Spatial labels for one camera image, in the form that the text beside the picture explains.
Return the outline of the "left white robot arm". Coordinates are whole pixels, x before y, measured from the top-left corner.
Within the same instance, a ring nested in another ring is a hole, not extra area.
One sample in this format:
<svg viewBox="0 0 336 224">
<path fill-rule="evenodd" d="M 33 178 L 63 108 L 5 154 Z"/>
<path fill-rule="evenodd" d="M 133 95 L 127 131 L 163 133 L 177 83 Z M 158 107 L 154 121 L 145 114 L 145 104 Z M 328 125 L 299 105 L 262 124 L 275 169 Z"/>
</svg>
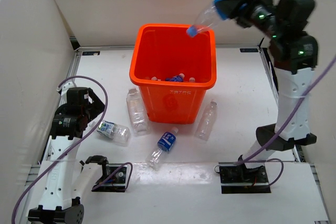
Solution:
<svg viewBox="0 0 336 224">
<path fill-rule="evenodd" d="M 63 88 L 62 94 L 66 102 L 56 110 L 50 131 L 53 167 L 46 173 L 37 207 L 28 212 L 28 221 L 32 223 L 82 223 L 85 194 L 97 181 L 105 182 L 110 177 L 107 158 L 95 155 L 82 163 L 79 177 L 73 180 L 79 147 L 71 148 L 71 145 L 78 143 L 105 105 L 91 88 Z"/>
</svg>

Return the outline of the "clear unlabeled Pocari bottle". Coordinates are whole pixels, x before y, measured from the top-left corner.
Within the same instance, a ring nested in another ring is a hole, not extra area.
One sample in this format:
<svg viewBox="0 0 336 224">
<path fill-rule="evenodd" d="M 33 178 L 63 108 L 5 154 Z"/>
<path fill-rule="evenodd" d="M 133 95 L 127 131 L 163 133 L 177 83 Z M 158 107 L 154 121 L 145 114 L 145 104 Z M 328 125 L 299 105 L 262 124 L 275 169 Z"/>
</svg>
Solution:
<svg viewBox="0 0 336 224">
<path fill-rule="evenodd" d="M 195 131 L 195 137 L 208 141 L 217 118 L 217 102 L 213 99 L 204 109 L 202 117 Z"/>
</svg>

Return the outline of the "green white label bottle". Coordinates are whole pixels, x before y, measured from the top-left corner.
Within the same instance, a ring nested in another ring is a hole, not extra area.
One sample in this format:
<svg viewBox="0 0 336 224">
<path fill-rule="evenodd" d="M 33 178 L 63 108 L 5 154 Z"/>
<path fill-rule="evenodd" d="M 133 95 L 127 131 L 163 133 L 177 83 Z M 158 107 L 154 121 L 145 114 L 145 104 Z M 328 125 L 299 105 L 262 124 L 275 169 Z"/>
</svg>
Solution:
<svg viewBox="0 0 336 224">
<path fill-rule="evenodd" d="M 100 135 L 107 137 L 114 143 L 119 145 L 127 145 L 129 137 L 131 135 L 128 127 L 102 120 L 100 123 L 92 121 L 89 124 L 89 127 L 93 128 L 97 126 L 96 132 Z"/>
</svg>

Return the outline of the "blue cap blue label bottle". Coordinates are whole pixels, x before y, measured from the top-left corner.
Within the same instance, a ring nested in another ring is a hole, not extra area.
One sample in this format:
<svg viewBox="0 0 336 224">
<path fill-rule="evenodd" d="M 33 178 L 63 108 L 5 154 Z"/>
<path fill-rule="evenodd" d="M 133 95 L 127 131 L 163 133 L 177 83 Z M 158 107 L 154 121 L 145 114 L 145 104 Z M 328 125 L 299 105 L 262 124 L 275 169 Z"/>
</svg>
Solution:
<svg viewBox="0 0 336 224">
<path fill-rule="evenodd" d="M 228 2 L 228 0 L 213 0 L 208 7 L 206 7 L 198 17 L 192 26 L 190 26 L 186 33 L 190 37 L 195 37 L 197 34 L 203 33 L 212 29 L 220 21 L 229 19 L 228 10 L 220 10 L 216 5 L 220 2 Z"/>
</svg>

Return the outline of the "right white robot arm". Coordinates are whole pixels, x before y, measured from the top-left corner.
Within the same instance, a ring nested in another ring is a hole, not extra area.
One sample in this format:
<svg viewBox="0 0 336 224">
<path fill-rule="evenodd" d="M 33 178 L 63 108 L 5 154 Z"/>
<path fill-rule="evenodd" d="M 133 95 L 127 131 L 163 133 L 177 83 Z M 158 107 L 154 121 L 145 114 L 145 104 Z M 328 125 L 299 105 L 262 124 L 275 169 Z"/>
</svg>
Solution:
<svg viewBox="0 0 336 224">
<path fill-rule="evenodd" d="M 309 126 L 309 87 L 318 63 L 318 42 L 305 27 L 315 0 L 214 0 L 221 18 L 243 28 L 254 26 L 269 38 L 278 83 L 278 116 L 275 124 L 260 126 L 256 141 L 238 159 L 236 177 L 247 182 L 258 161 L 276 151 L 314 144 Z"/>
</svg>

